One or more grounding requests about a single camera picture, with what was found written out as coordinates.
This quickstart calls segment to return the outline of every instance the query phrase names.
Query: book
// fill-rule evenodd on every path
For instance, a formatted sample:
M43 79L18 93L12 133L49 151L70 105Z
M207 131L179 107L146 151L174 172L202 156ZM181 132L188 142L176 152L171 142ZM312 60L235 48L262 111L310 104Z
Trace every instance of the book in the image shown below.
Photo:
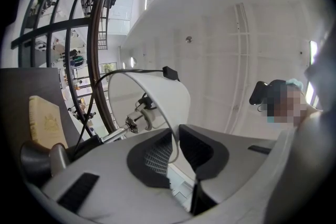
M33 141L46 148L57 143L68 147L59 113L59 107L34 95L29 97L29 125Z

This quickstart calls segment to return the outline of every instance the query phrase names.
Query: white ceiling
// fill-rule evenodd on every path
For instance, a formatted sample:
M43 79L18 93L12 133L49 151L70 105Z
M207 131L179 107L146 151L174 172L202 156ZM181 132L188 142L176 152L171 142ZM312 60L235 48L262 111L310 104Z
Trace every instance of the white ceiling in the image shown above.
M276 139L279 130L248 104L255 83L306 84L308 42L321 40L333 15L326 0L154 0L122 46L121 61L133 56L137 68L176 69L191 95L189 123Z

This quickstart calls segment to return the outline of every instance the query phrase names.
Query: book spine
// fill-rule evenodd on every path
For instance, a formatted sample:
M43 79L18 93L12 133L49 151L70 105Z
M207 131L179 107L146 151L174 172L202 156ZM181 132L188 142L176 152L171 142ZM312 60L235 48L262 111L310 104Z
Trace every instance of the book spine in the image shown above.
M30 134L31 134L31 139L33 139L33 141L38 142L36 113L37 113L37 97L36 96L31 96L31 97L29 97Z

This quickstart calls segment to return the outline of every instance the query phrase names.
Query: railing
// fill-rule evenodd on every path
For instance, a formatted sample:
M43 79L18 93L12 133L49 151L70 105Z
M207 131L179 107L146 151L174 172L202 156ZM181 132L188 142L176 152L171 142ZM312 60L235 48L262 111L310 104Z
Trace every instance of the railing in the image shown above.
M36 38L40 36L46 36L46 67L51 67L51 46L52 46L52 35L53 33L65 30L65 67L66 74L69 84L69 90L71 93L71 98L77 110L79 120L84 123L85 118L83 113L79 107L77 92L74 89L73 78L70 68L70 37L71 30L73 28L79 27L88 27L87 34L87 59L88 59L88 70L91 86L93 87L96 81L100 78L99 75L99 67L98 67L98 49L107 49L107 29L108 29L108 15L109 15L109 7L111 4L111 0L94 0L93 6L91 8L91 0L89 2L89 11L84 10L84 18L74 18L76 5L79 0L74 0L70 14L68 16L68 20L64 20L61 22L55 22L56 14L58 12L58 7L60 4L60 0L56 0L54 3L54 9L50 17L50 22L48 25L43 27L38 27L39 20L41 18L42 10L45 6L47 0L40 0L39 7L35 14L31 14L31 9L33 7L34 0L30 0L27 6L20 35L17 39L12 41L11 47L12 49L18 47L18 66L26 67L23 63L24 50L29 48L30 57L29 57L29 66L36 67L35 61L35 44ZM106 14L104 14L103 5L107 6ZM31 24L33 20L32 31L25 33L25 29L28 28L28 19L30 19L29 23ZM104 96L104 92L102 86L98 88L98 92L95 96L96 104L98 111L102 117L103 123L108 130L108 132L113 132L116 127L113 123L113 118L110 115L110 112L107 107L106 99ZM86 127L87 132L90 136L92 136L91 130Z

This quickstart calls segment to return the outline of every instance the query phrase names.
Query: cable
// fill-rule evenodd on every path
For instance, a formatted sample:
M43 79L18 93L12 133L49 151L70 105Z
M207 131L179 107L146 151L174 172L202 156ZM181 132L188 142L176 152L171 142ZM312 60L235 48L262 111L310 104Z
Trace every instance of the cable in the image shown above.
M78 146L80 144L80 140L82 139L83 135L84 135L84 131L85 131L85 127L86 125L88 124L88 121L89 121L89 118L90 118L90 112L91 112L91 109L92 109L92 106L93 106L93 101L95 99L95 93L96 93L96 90L98 88L98 85L99 83L104 79L106 78L107 76L110 76L110 75L114 75L114 74L117 74L117 73L153 73L153 72L163 72L163 70L143 70L143 69L118 69L118 70L115 70L115 71L111 71L109 73L106 73L104 76L102 76L97 82L96 84L94 85L93 89L92 89L92 95L91 95L91 98L90 98L90 104L89 104L89 107L88 107L88 112L87 112L87 115L86 115L86 118L85 118L85 121L84 121L84 124L83 124L83 128L82 128L82 131L79 135L79 138L78 138L78 141L77 141L77 144L76 144L76 147L75 147L75 150L73 151L73 155L72 155L72 159L75 159L75 155L76 155L76 152L78 150Z

